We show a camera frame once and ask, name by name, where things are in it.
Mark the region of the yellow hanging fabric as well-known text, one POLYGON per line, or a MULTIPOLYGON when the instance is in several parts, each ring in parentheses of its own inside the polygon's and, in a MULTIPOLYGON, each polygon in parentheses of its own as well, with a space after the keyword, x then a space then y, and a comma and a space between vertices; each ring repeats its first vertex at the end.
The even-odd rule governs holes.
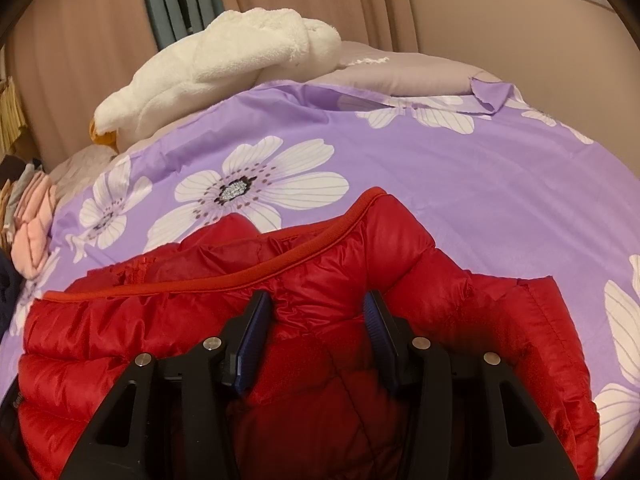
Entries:
POLYGON ((0 94, 0 150, 1 157, 11 153, 27 122, 20 96, 11 77, 1 84, 0 94))

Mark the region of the red puffer jacket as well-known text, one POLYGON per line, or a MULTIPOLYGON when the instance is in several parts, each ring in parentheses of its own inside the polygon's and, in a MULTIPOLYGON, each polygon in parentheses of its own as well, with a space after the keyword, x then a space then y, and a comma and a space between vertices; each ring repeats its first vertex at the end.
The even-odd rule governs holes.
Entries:
POLYGON ((269 292, 274 320, 257 382, 230 408, 245 478, 393 477, 401 411, 376 381, 363 321, 370 290, 417 335, 505 359, 578 476, 596 474, 599 417, 555 281, 459 268, 399 200, 372 188, 341 217, 268 234, 234 214, 37 300, 18 417, 38 477, 60 476, 138 354, 165 359, 199 346, 257 289, 269 292))

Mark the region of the purple floral bed sheet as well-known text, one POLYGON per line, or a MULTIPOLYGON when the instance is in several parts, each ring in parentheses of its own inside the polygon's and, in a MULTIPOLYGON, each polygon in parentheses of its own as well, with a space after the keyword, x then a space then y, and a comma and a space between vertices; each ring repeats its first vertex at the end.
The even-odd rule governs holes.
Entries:
POLYGON ((88 271, 178 242, 238 210, 268 232, 344 212, 367 188, 395 195, 457 264, 558 284, 600 416, 599 476, 639 423, 639 181, 605 148, 508 84, 391 98, 327 84, 264 84, 186 116, 109 165, 79 153, 51 258, 1 343, 9 387, 32 303, 88 271))

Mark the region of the navy blue garment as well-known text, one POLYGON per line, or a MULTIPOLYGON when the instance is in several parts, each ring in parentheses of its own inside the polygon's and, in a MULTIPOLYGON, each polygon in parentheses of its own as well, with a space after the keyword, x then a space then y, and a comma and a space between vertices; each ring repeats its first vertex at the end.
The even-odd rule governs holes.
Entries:
POLYGON ((0 252, 0 337, 10 327, 22 284, 23 277, 15 269, 11 258, 5 252, 0 252))

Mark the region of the pink folded garment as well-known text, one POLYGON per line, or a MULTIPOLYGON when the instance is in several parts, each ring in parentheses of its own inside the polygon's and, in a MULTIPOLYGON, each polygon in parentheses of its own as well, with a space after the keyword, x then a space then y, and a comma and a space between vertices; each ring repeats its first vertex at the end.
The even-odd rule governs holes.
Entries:
POLYGON ((49 258, 49 232, 56 207, 56 186, 37 171, 26 186, 14 212, 15 232, 11 258, 26 280, 34 280, 49 258))

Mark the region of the pink curtain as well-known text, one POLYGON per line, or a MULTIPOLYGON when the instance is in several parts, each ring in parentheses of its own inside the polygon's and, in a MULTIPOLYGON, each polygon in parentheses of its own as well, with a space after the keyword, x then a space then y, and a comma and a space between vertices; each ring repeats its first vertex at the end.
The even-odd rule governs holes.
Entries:
MULTIPOLYGON (((221 0, 290 8, 383 50, 418 48, 410 0, 221 0)), ((32 0, 6 36, 30 147, 49 169, 90 145, 96 107, 158 50, 145 0, 32 0)))

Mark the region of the white plush goose toy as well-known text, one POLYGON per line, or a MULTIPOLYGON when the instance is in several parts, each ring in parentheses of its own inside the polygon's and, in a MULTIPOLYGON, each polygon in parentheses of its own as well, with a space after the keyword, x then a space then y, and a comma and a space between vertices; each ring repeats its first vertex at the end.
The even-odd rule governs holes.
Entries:
POLYGON ((305 82, 333 72, 342 40, 329 24, 292 9, 221 13, 206 29, 149 58, 90 122, 93 143, 116 151, 186 115, 267 81, 305 82))

